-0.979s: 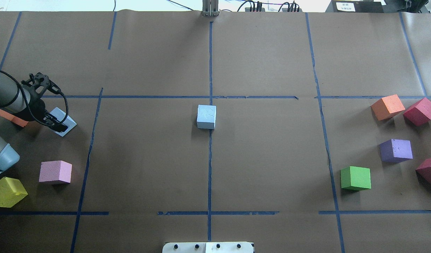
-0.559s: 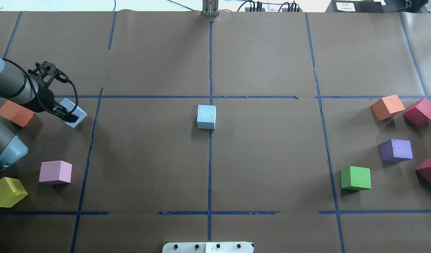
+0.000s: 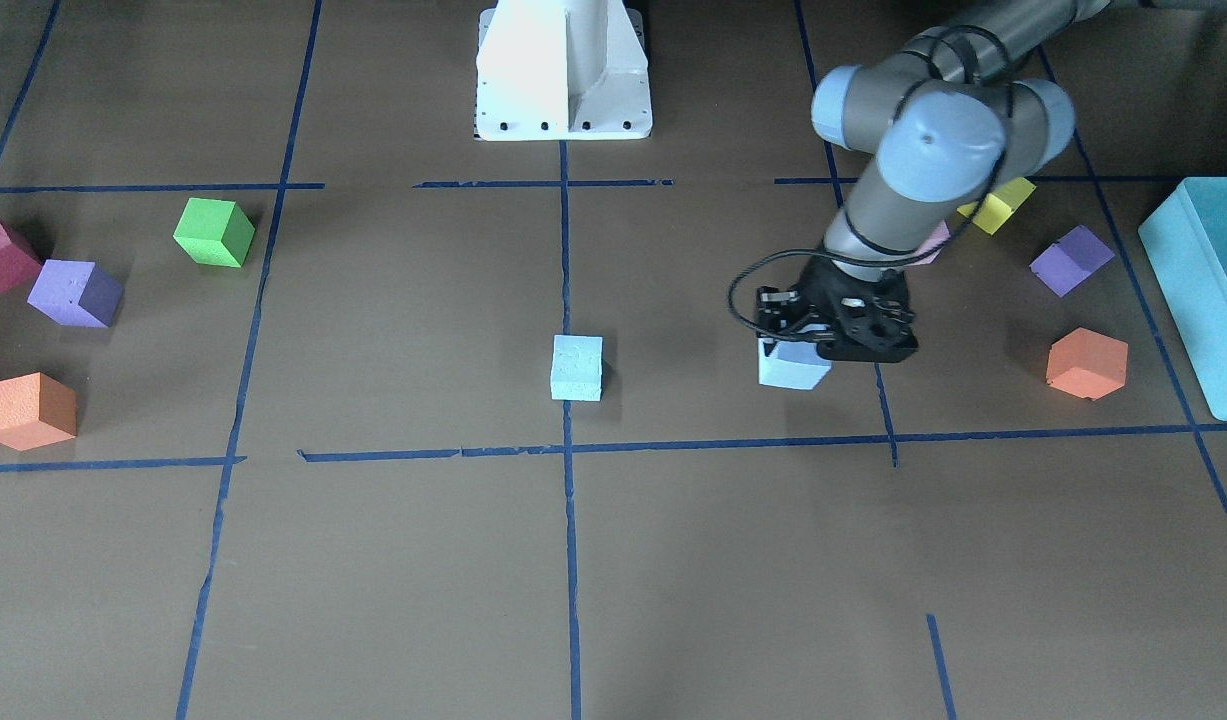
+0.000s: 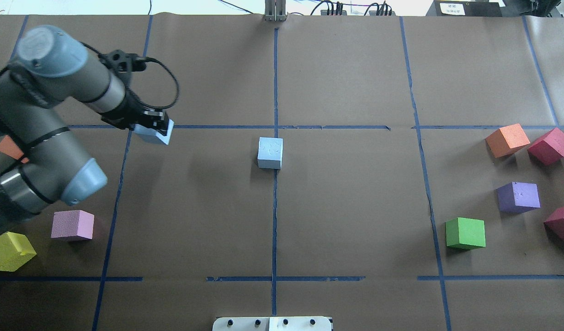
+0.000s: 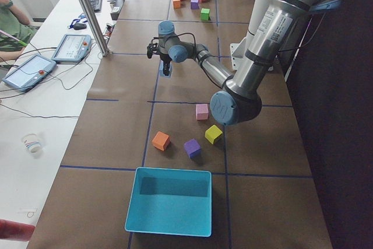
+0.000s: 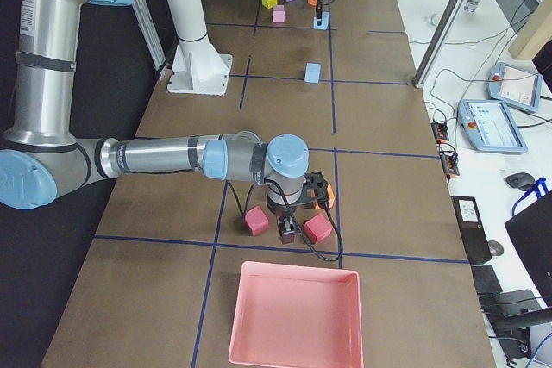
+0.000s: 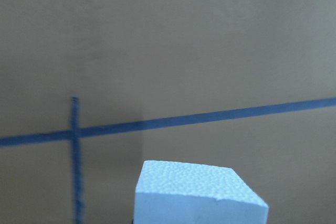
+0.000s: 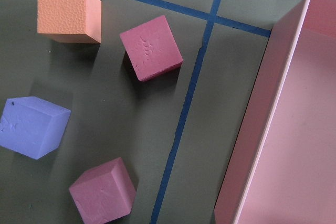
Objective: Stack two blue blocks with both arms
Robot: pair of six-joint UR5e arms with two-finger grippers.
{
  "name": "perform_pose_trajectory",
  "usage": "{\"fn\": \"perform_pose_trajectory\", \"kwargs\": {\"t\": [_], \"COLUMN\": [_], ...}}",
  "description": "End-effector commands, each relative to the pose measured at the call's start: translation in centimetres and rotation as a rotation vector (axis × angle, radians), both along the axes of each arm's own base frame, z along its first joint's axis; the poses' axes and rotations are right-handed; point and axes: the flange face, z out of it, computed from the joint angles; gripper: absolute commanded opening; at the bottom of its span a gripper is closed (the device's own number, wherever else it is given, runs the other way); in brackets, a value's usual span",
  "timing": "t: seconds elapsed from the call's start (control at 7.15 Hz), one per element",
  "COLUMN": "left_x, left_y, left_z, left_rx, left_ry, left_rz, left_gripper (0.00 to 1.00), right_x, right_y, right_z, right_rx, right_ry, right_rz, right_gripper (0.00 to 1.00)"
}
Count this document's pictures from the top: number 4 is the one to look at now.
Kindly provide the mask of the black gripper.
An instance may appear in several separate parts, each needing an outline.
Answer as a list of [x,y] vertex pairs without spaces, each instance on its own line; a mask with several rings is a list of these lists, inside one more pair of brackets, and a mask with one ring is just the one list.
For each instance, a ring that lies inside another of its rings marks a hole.
[[114,109],[101,113],[101,120],[121,130],[132,131],[136,125],[141,125],[160,134],[166,134],[170,126],[166,112],[147,108],[128,93]]

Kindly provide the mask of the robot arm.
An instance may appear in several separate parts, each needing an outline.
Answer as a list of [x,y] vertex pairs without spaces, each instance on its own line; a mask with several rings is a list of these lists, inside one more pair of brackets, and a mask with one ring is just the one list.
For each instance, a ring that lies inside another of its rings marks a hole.
[[0,173],[0,235],[62,201],[73,206],[103,188],[107,176],[55,107],[67,98],[86,105],[114,128],[167,145],[174,123],[166,106],[141,101],[131,75],[155,58],[116,50],[101,54],[52,25],[30,29],[0,70],[0,136],[20,148]]

